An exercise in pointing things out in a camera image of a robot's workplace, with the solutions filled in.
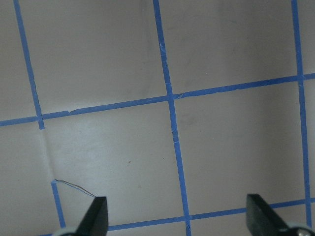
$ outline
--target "white surface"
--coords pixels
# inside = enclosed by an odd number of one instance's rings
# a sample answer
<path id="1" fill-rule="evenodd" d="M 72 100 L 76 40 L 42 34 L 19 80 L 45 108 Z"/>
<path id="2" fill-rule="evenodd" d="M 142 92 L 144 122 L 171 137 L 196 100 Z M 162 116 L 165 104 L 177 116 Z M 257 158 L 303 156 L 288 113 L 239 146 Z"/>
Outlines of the white surface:
<path id="1" fill-rule="evenodd" d="M 161 0 L 173 90 L 296 74 L 290 0 Z"/>
<path id="2" fill-rule="evenodd" d="M 43 113 L 166 95 L 151 0 L 20 0 Z M 299 1 L 313 71 L 313 2 Z M 0 120 L 34 116 L 13 2 L 0 9 Z M 290 1 L 160 0 L 175 93 L 296 74 Z M 306 81 L 311 193 L 315 82 Z M 175 101 L 190 214 L 304 197 L 297 83 Z M 50 181 L 108 197 L 110 225 L 183 216 L 167 102 L 0 127 L 0 235 L 59 228 Z M 67 226 L 92 198 L 58 183 Z M 305 206 L 277 209 L 305 221 Z M 244 215 L 193 220 L 192 236 L 246 235 Z M 184 236 L 185 223 L 109 236 Z"/>
<path id="3" fill-rule="evenodd" d="M 315 73 L 315 5 L 313 0 L 298 1 L 303 70 L 305 74 Z"/>
<path id="4" fill-rule="evenodd" d="M 185 224 L 182 222 L 109 231 L 107 233 L 108 236 L 184 236 L 185 234 Z"/>
<path id="5" fill-rule="evenodd" d="M 43 113 L 166 95 L 151 0 L 21 1 Z"/>
<path id="6" fill-rule="evenodd" d="M 37 123 L 0 128 L 0 234 L 34 236 L 59 228 L 42 131 Z"/>
<path id="7" fill-rule="evenodd" d="M 315 81 L 305 81 L 305 105 L 306 105 L 306 122 L 307 137 L 310 163 L 310 186 L 311 197 L 315 197 Z"/>
<path id="8" fill-rule="evenodd" d="M 296 83 L 184 98 L 176 111 L 191 214 L 244 207 L 247 193 L 304 197 Z"/>
<path id="9" fill-rule="evenodd" d="M 107 196 L 110 225 L 183 215 L 166 102 L 45 125 L 55 177 Z"/>
<path id="10" fill-rule="evenodd" d="M 0 7 L 0 120 L 36 116 L 13 1 Z"/>

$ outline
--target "white floor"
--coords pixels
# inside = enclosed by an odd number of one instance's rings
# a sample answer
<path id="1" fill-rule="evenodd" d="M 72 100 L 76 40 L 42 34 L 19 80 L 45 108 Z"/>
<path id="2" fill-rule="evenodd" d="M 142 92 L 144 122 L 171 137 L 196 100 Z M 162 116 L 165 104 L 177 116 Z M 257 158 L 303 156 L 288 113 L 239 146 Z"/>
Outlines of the white floor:
<path id="1" fill-rule="evenodd" d="M 174 94 L 154 3 L 1 0 L 0 235 L 60 228 L 54 179 L 107 196 L 109 236 L 249 236 L 247 193 L 315 225 L 315 2 L 295 38 L 294 0 L 159 0 Z M 93 198 L 57 187 L 77 226 Z"/>

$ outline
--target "gray surface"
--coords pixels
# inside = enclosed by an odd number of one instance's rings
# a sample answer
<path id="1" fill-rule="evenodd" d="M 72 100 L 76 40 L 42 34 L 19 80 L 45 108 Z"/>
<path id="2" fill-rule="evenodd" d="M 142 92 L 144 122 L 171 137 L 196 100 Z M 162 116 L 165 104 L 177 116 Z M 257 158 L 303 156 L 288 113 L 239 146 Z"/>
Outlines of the gray surface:
<path id="1" fill-rule="evenodd" d="M 289 0 L 161 0 L 173 90 L 296 74 Z"/>
<path id="2" fill-rule="evenodd" d="M 191 214 L 244 207 L 247 193 L 304 197 L 296 83 L 184 98 L 176 109 Z"/>
<path id="3" fill-rule="evenodd" d="M 36 116 L 12 1 L 0 16 L 0 120 Z"/>
<path id="4" fill-rule="evenodd" d="M 298 2 L 304 70 L 313 73 L 313 1 Z M 43 113 L 166 95 L 151 0 L 20 4 Z M 34 116 L 13 1 L 1 6 L 0 120 Z M 160 0 L 160 9 L 175 93 L 296 75 L 290 0 Z M 314 83 L 305 82 L 312 197 Z M 175 105 L 190 214 L 244 207 L 248 192 L 269 203 L 304 197 L 297 83 Z M 183 216 L 166 102 L 45 120 L 45 127 L 0 127 L 0 235 L 59 228 L 54 178 L 107 195 L 110 225 Z M 58 189 L 66 224 L 77 226 L 92 198 Z M 277 212 L 305 221 L 305 206 Z M 247 235 L 243 214 L 193 220 L 191 228 L 192 236 Z M 184 236 L 185 223 L 108 235 Z"/>
<path id="5" fill-rule="evenodd" d="M 151 0 L 21 1 L 43 113 L 166 95 Z"/>
<path id="6" fill-rule="evenodd" d="M 310 163 L 311 197 L 315 197 L 315 81 L 305 81 L 305 105 Z"/>
<path id="7" fill-rule="evenodd" d="M 37 123 L 0 129 L 0 234 L 34 236 L 59 228 L 42 132 Z"/>
<path id="8" fill-rule="evenodd" d="M 109 231 L 108 236 L 183 236 L 185 235 L 184 223 L 146 226 L 141 228 Z"/>
<path id="9" fill-rule="evenodd" d="M 183 215 L 167 103 L 45 125 L 54 176 L 107 196 L 110 225 Z"/>
<path id="10" fill-rule="evenodd" d="M 313 0 L 298 1 L 304 73 L 315 72 L 315 4 Z"/>

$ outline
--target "thin wire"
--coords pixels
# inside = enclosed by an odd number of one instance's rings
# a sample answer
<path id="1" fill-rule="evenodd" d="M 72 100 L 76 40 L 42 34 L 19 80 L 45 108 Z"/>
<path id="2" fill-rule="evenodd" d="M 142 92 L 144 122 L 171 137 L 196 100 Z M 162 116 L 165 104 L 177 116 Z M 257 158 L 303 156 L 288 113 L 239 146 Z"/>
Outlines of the thin wire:
<path id="1" fill-rule="evenodd" d="M 70 183 L 70 182 L 67 182 L 67 181 L 64 181 L 64 180 L 58 180 L 58 179 L 55 179 L 55 181 L 64 183 L 64 184 L 66 184 L 66 185 L 68 185 L 68 186 L 70 186 L 72 188 L 75 188 L 75 189 L 77 189 L 77 190 L 79 190 L 79 191 L 81 191 L 81 192 L 83 192 L 86 195 L 89 195 L 91 197 L 94 197 L 94 198 L 96 197 L 93 193 L 90 193 L 88 190 L 86 190 L 86 189 L 82 188 L 81 186 L 76 185 L 74 183 Z"/>

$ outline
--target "blue tape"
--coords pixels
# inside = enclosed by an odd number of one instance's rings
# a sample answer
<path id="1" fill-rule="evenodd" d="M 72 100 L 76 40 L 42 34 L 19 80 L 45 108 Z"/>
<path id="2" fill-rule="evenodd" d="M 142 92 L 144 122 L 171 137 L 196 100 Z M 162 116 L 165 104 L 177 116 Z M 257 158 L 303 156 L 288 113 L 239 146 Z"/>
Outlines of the blue tape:
<path id="1" fill-rule="evenodd" d="M 283 203 L 270 204 L 270 207 L 271 208 L 292 207 L 292 206 L 303 205 L 304 203 L 305 203 L 305 200 L 302 199 L 302 200 L 295 200 L 295 201 L 289 201 L 289 202 L 283 202 Z M 219 217 L 219 216 L 225 216 L 225 215 L 241 214 L 245 212 L 246 212 L 246 208 L 222 210 L 222 211 L 192 215 L 191 219 L 198 220 L 198 219 Z"/>
<path id="2" fill-rule="evenodd" d="M 245 213 L 245 212 L 246 212 L 246 208 L 222 210 L 222 211 L 192 215 L 191 219 L 198 220 L 198 219 L 212 218 L 212 217 L 218 217 L 218 216 L 224 216 L 224 215 L 235 215 L 235 214 L 240 214 L 240 213 Z"/>
<path id="3" fill-rule="evenodd" d="M 271 208 L 292 207 L 305 204 L 305 199 L 270 204 Z"/>
<path id="4" fill-rule="evenodd" d="M 44 129 L 45 125 L 44 125 L 44 121 L 42 118 L 41 108 L 40 108 L 38 95 L 37 95 L 37 91 L 36 91 L 34 72 L 33 72 L 32 64 L 31 64 L 30 52 L 29 52 L 29 47 L 28 47 L 28 43 L 26 40 L 26 34 L 25 34 L 25 29 L 24 29 L 24 24 L 23 24 L 19 0 L 14 0 L 14 8 L 15 8 L 16 20 L 17 20 L 18 27 L 19 27 L 20 37 L 21 37 L 21 43 L 22 43 L 22 48 L 23 48 L 23 53 L 24 53 L 25 64 L 26 64 L 26 68 L 28 71 L 29 82 L 30 82 L 30 86 L 31 86 L 31 93 L 33 96 L 36 115 L 38 118 L 38 125 L 39 125 L 39 129 Z"/>
<path id="5" fill-rule="evenodd" d="M 229 85 L 229 86 L 223 86 L 223 87 L 218 87 L 218 88 L 207 88 L 207 89 L 201 89 L 201 90 L 196 90 L 196 91 L 184 92 L 181 94 L 175 94 L 174 99 L 203 96 L 207 94 L 213 94 L 213 93 L 218 93 L 218 92 L 228 92 L 228 91 L 234 91 L 238 89 L 250 89 L 250 88 L 276 85 L 276 84 L 282 84 L 282 83 L 288 83 L 288 82 L 294 82 L 294 81 L 298 81 L 298 76 L 288 76 L 288 77 L 276 78 L 276 79 L 271 79 L 271 80 L 262 80 L 262 81 L 249 82 L 249 83 L 243 83 L 243 84 L 238 84 L 238 85 Z"/>
<path id="6" fill-rule="evenodd" d="M 305 76 L 305 80 L 315 79 L 315 73 L 306 74 L 304 76 Z M 238 85 L 223 86 L 223 87 L 218 87 L 218 88 L 207 88 L 207 89 L 202 89 L 202 90 L 189 91 L 189 92 L 185 92 L 181 94 L 174 94 L 173 99 L 203 96 L 203 95 L 213 94 L 213 93 L 218 93 L 218 92 L 228 92 L 228 91 L 234 91 L 238 89 L 250 89 L 250 88 L 257 88 L 257 87 L 268 86 L 268 85 L 294 82 L 294 81 L 298 81 L 298 78 L 299 78 L 298 76 L 288 76 L 288 77 L 276 78 L 276 79 L 271 79 L 271 80 L 263 80 L 263 81 L 250 82 L 250 83 L 244 83 L 244 84 L 238 84 Z M 86 107 L 86 108 L 80 108 L 71 112 L 62 111 L 62 112 L 48 113 L 48 114 L 43 114 L 42 118 L 53 119 L 53 118 L 67 117 L 67 116 L 86 114 L 86 113 L 92 113 L 92 112 L 113 110 L 113 109 L 118 109 L 118 108 L 140 106 L 140 105 L 151 104 L 151 103 L 159 103 L 159 102 L 165 102 L 165 101 L 168 101 L 168 96 L 145 98 L 145 99 L 139 99 L 139 100 L 134 100 L 134 101 L 120 102 L 120 103 L 101 105 L 101 106 L 95 106 L 95 107 Z M 38 118 L 26 117 L 26 118 L 3 120 L 3 121 L 0 121 L 0 126 L 28 123 L 28 122 L 34 122 L 34 121 L 38 121 Z"/>
<path id="7" fill-rule="evenodd" d="M 297 0 L 291 0 L 291 8 L 292 8 L 292 17 L 293 17 L 297 74 L 303 75 L 303 62 L 302 62 L 301 37 L 300 37 L 299 13 L 298 13 L 298 8 L 297 8 Z"/>
<path id="8" fill-rule="evenodd" d="M 164 81 L 165 81 L 168 105 L 169 105 L 169 111 L 170 111 L 171 127 L 172 127 L 173 141 L 174 141 L 174 148 L 175 148 L 175 155 L 176 155 L 176 162 L 177 162 L 177 170 L 178 170 L 178 175 L 179 175 L 179 183 L 180 183 L 182 203 L 183 203 L 183 212 L 184 212 L 184 217 L 185 217 L 185 222 L 186 222 L 186 235 L 191 236 L 190 215 L 189 215 L 189 207 L 188 207 L 188 200 L 187 200 L 187 193 L 186 193 L 183 160 L 182 160 L 181 148 L 180 148 L 179 137 L 178 137 L 178 132 L 177 132 L 173 90 L 172 90 L 170 74 L 169 74 L 168 65 L 167 65 L 166 46 L 165 46 L 165 40 L 164 40 L 164 34 L 163 34 L 159 1 L 153 0 L 153 6 L 154 6 L 156 26 L 157 26 L 157 37 L 158 37 L 158 42 L 159 42 L 159 50 L 160 50 L 161 61 L 162 61 Z"/>
<path id="9" fill-rule="evenodd" d="M 307 124 L 305 110 L 305 94 L 303 80 L 298 82 L 299 98 L 300 98 L 300 117 L 301 117 L 301 135 L 302 135 L 302 151 L 303 151 L 303 172 L 304 172 L 304 188 L 305 188 L 305 207 L 306 207 L 306 222 L 309 227 L 312 227 L 312 212 L 311 212 L 311 190 L 310 190 L 310 173 L 309 173 L 309 154 L 307 144 Z"/>
<path id="10" fill-rule="evenodd" d="M 306 74 L 303 75 L 304 76 L 304 80 L 311 80 L 311 79 L 315 79 L 315 73 L 312 74 Z"/>
<path id="11" fill-rule="evenodd" d="M 51 188 L 52 188 L 53 194 L 54 194 L 56 209 L 57 209 L 58 218 L 59 218 L 59 224 L 60 224 L 61 228 L 64 228 L 65 227 L 65 221 L 64 221 L 64 217 L 63 217 L 63 209 L 62 209 L 60 198 L 59 198 L 57 182 L 55 180 L 51 181 Z"/>
<path id="12" fill-rule="evenodd" d="M 270 204 L 270 206 L 272 208 L 281 208 L 281 207 L 303 205 L 304 203 L 305 203 L 305 200 L 302 199 L 302 200 Z M 224 216 L 224 215 L 235 215 L 235 214 L 240 214 L 240 213 L 245 213 L 245 212 L 246 212 L 246 208 L 223 210 L 223 211 L 192 215 L 190 216 L 190 219 L 191 220 L 205 219 L 205 218 L 219 217 L 219 216 Z M 181 216 L 181 217 L 173 217 L 173 218 L 166 218 L 166 219 L 159 219 L 159 220 L 142 221 L 142 222 L 136 222 L 136 223 L 130 223 L 130 224 L 113 225 L 113 226 L 108 227 L 108 231 L 124 230 L 124 229 L 131 229 L 131 228 L 138 228 L 138 227 L 145 227 L 145 226 L 152 226 L 152 225 L 161 225 L 161 224 L 170 224 L 170 223 L 177 223 L 177 222 L 186 222 L 186 218 L 184 216 Z"/>
<path id="13" fill-rule="evenodd" d="M 312 227 L 309 154 L 308 154 L 308 145 L 307 145 L 307 124 L 306 124 L 305 93 L 304 93 L 304 82 L 303 82 L 304 80 L 303 60 L 302 60 L 297 0 L 291 0 L 291 7 L 292 7 L 292 17 L 293 17 L 294 42 L 295 42 L 295 53 L 296 53 L 296 64 L 297 64 L 298 86 L 299 86 L 299 100 L 300 100 L 306 222 L 309 227 Z"/>
<path id="14" fill-rule="evenodd" d="M 137 222 L 137 223 L 109 226 L 108 231 L 138 228 L 138 227 L 151 226 L 151 225 L 169 224 L 169 223 L 176 223 L 176 222 L 183 222 L 183 221 L 185 221 L 185 218 L 183 216 L 161 219 L 161 220 L 142 221 L 142 222 Z"/>
<path id="15" fill-rule="evenodd" d="M 0 126 L 14 125 L 14 124 L 23 124 L 38 121 L 37 117 L 25 117 L 18 119 L 8 119 L 0 121 Z"/>
<path id="16" fill-rule="evenodd" d="M 101 112 L 101 111 L 113 110 L 113 109 L 118 109 L 118 108 L 140 106 L 140 105 L 145 105 L 145 104 L 166 102 L 166 101 L 167 101 L 167 96 L 145 98 L 145 99 L 139 99 L 139 100 L 128 101 L 128 102 L 120 102 L 120 103 L 101 105 L 101 106 L 95 106 L 95 107 L 80 108 L 71 112 L 62 111 L 62 112 L 43 114 L 43 119 L 52 119 L 52 118 L 73 116 L 73 115 L 79 115 L 79 114 L 85 114 L 85 113 Z"/>

